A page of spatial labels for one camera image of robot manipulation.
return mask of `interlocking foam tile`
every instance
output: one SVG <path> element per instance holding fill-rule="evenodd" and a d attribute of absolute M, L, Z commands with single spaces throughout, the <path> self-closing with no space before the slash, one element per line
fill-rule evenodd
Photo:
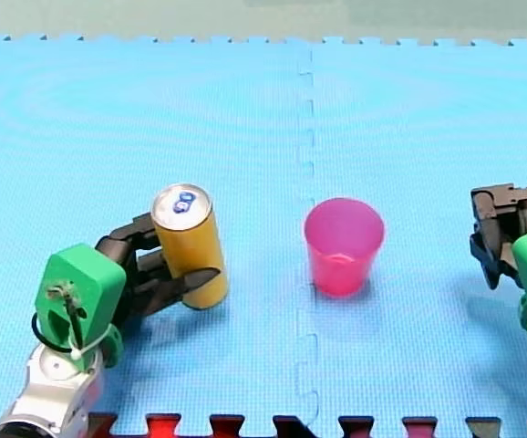
<path fill-rule="evenodd" d="M 161 412 L 195 436 L 219 413 L 248 436 L 274 435 L 279 414 L 323 438 L 367 436 L 358 415 L 376 438 L 404 436 L 408 416 L 451 437 L 500 417 L 501 436 L 527 437 L 521 292 L 490 292 L 468 247 L 470 189 L 527 185 L 527 44 L 154 41 L 0 36 L 0 413 L 47 257 L 190 181 L 215 201 L 230 295 L 126 333 L 97 407 L 113 433 Z M 309 286 L 301 228 L 336 195 L 387 225 L 364 294 L 337 302 Z"/>
<path fill-rule="evenodd" d="M 0 413 L 25 379 L 30 319 L 50 254 L 94 245 L 179 181 L 212 194 L 230 273 L 217 308 L 183 305 L 126 333 L 97 407 L 112 432 L 181 415 L 209 435 L 211 414 L 273 435 L 276 414 L 310 422 L 298 334 L 305 281 L 296 144 L 298 44 L 153 44 L 0 37 Z"/>
<path fill-rule="evenodd" d="M 491 292 L 470 256 L 470 189 L 527 185 L 527 47 L 314 46 L 314 187 L 353 196 L 387 228 L 364 293 L 309 294 L 317 339 L 312 431 L 340 436 L 340 415 L 435 416 L 438 436 L 497 416 L 527 437 L 527 333 L 521 291 Z"/>

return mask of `can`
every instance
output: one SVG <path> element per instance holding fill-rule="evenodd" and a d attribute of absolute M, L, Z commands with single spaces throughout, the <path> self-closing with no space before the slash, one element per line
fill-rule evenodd
<path fill-rule="evenodd" d="M 209 194 L 193 184 L 170 185 L 156 195 L 150 216 L 172 276 L 203 267 L 221 270 L 208 284 L 184 295 L 182 302 L 205 309 L 223 301 L 227 274 Z"/>

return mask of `plastic cup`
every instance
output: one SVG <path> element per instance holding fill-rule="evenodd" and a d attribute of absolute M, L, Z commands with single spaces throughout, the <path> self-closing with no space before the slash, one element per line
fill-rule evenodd
<path fill-rule="evenodd" d="M 333 198 L 317 205 L 305 220 L 316 287 L 330 297 L 349 297 L 361 290 L 384 237 L 381 217 L 366 203 Z"/>

